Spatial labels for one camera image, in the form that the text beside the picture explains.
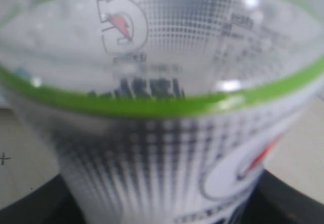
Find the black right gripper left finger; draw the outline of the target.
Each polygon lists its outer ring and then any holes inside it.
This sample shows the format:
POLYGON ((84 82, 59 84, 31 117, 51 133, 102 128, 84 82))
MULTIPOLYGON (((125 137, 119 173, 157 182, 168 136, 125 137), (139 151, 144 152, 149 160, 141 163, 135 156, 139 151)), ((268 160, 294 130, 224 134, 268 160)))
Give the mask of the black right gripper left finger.
POLYGON ((1 223, 85 223, 60 175, 1 209, 1 223))

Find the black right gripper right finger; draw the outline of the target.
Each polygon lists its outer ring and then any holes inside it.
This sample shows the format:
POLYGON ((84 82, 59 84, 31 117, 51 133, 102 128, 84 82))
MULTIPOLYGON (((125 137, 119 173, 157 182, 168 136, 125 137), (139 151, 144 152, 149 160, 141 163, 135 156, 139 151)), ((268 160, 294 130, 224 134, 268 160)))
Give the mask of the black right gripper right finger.
POLYGON ((242 222, 323 224, 323 204, 264 171, 242 222))

